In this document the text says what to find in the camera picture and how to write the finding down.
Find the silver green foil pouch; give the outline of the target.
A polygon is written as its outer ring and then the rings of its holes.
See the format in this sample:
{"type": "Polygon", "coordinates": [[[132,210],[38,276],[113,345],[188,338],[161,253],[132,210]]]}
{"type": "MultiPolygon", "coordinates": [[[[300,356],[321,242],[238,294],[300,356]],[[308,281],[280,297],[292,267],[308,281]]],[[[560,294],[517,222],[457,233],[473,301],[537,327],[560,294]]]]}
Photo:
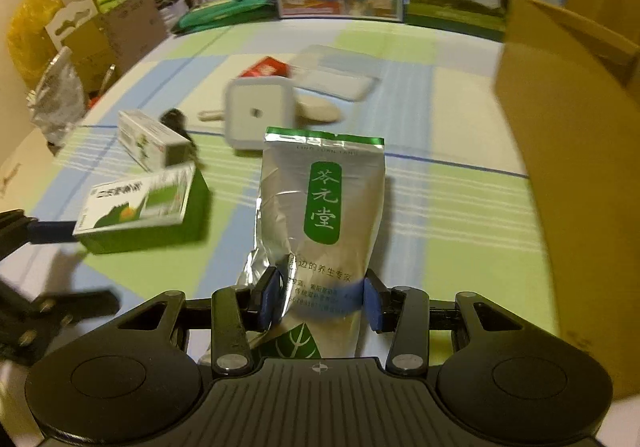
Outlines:
{"type": "Polygon", "coordinates": [[[283,275],[281,320],[253,342],[262,355],[354,355],[384,196],[383,138],[267,129],[254,248],[240,276],[256,285],[269,266],[283,275]]]}

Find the clear plastic case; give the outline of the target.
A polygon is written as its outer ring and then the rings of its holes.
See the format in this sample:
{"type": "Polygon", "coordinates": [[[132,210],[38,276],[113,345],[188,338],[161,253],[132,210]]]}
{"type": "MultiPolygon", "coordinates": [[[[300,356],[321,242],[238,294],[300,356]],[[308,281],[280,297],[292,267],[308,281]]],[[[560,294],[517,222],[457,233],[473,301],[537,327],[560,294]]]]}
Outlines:
{"type": "Polygon", "coordinates": [[[365,100],[381,80],[382,60],[357,51],[311,45],[288,63],[297,88],[349,102],[365,100]]]}

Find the red candy packet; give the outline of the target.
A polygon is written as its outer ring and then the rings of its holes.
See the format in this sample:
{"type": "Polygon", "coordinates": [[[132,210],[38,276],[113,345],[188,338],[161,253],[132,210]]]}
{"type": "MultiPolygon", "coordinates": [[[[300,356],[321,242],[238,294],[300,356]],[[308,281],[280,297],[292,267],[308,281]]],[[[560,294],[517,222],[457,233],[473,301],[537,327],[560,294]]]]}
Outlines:
{"type": "Polygon", "coordinates": [[[240,77],[267,77],[280,76],[289,77],[290,68],[288,64],[276,58],[267,56],[250,66],[240,74],[240,77]]]}

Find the black small object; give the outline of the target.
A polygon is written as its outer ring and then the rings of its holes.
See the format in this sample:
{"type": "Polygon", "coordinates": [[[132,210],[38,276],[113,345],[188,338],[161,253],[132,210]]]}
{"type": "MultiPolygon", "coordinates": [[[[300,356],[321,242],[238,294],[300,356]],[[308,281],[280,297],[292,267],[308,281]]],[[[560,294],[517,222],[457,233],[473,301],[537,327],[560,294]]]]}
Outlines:
{"type": "Polygon", "coordinates": [[[186,116],[179,109],[172,108],[165,111],[160,116],[160,123],[173,130],[181,137],[186,138],[190,144],[190,158],[193,160],[198,159],[198,146],[186,131],[186,116]]]}

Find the checked tablecloth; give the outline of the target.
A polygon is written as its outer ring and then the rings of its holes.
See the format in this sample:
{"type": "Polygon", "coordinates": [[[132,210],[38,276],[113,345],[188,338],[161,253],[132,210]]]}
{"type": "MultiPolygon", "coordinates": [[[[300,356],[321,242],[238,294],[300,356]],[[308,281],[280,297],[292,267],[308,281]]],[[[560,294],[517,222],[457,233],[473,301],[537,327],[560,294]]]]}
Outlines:
{"type": "Polygon", "coordinates": [[[105,290],[122,361],[187,301],[268,283],[254,352],[392,360],[367,274],[433,302],[478,293],[558,329],[523,164],[492,92],[498,48],[388,22],[281,20],[174,37],[128,71],[32,185],[1,276],[29,295],[105,290]]]}

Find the green white flat box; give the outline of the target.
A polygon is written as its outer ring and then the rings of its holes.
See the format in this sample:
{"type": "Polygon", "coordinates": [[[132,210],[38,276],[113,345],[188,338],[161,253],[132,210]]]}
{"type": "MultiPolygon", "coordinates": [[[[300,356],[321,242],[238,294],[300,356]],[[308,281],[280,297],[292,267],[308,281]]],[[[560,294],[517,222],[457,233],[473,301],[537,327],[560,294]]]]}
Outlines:
{"type": "Polygon", "coordinates": [[[212,195],[186,163],[93,186],[74,237],[93,254],[184,245],[203,238],[212,195]]]}

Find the silver crumpled bag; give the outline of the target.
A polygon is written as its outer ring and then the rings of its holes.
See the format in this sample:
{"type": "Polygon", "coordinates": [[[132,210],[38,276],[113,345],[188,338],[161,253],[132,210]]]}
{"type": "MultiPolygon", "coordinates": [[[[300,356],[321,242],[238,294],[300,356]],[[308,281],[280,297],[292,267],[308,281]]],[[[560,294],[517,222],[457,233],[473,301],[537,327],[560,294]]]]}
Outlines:
{"type": "Polygon", "coordinates": [[[73,51],[63,46],[27,96],[32,124],[55,148],[64,146],[67,134],[85,116],[87,108],[87,96],[72,55],[73,51]]]}

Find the small white green box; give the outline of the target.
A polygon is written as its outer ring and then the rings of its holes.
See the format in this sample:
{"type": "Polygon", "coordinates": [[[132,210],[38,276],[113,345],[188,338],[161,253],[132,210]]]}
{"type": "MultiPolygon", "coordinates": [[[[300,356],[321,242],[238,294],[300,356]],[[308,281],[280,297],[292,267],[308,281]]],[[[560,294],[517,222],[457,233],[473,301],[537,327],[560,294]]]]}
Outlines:
{"type": "Polygon", "coordinates": [[[192,144],[141,110],[119,111],[117,140],[143,170],[155,172],[192,160],[192,144]]]}

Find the yellow plastic bag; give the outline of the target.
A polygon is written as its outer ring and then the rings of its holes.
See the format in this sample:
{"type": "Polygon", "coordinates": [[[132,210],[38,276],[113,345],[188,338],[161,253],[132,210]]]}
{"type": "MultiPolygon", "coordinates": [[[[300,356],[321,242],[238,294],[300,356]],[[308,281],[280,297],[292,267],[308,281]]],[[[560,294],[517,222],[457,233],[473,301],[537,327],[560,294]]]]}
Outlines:
{"type": "Polygon", "coordinates": [[[11,18],[6,44],[26,87],[34,90],[56,55],[46,26],[64,7],[63,0],[23,0],[11,18]]]}

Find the cardboard boxes pile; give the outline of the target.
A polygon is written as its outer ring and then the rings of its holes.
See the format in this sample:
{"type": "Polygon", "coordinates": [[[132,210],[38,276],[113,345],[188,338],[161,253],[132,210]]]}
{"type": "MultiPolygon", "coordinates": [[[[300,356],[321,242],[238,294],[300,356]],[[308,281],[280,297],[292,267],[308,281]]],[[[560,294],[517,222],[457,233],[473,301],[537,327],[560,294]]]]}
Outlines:
{"type": "Polygon", "coordinates": [[[95,0],[73,2],[46,25],[55,48],[68,48],[85,92],[97,92],[108,70],[130,70],[167,36],[155,0],[125,0],[105,14],[95,0]]]}

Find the beige oval stone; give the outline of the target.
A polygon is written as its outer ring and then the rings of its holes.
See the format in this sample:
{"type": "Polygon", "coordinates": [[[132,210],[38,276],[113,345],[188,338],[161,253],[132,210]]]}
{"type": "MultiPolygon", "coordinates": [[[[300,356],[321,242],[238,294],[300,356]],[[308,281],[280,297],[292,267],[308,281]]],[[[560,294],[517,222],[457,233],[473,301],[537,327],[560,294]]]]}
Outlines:
{"type": "Polygon", "coordinates": [[[297,95],[295,99],[296,115],[303,120],[331,124],[341,121],[342,111],[334,104],[321,97],[297,95]]]}

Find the brown cardboard box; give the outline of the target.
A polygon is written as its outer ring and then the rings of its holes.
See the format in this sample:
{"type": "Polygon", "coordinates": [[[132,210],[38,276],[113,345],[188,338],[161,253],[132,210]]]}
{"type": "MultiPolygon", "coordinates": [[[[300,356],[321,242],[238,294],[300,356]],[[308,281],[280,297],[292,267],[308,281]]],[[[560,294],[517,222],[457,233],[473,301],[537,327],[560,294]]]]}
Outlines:
{"type": "Polygon", "coordinates": [[[639,47],[510,0],[495,93],[547,243],[561,335],[639,390],[639,47]]]}

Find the green wet wipes pack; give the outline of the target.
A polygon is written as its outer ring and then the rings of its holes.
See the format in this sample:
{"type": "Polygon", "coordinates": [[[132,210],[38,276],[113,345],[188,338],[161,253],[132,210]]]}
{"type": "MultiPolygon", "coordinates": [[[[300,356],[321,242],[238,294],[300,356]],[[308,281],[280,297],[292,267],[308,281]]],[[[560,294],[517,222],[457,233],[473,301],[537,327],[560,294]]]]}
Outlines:
{"type": "Polygon", "coordinates": [[[213,0],[191,8],[172,26],[170,32],[186,35],[277,17],[277,0],[213,0]]]}

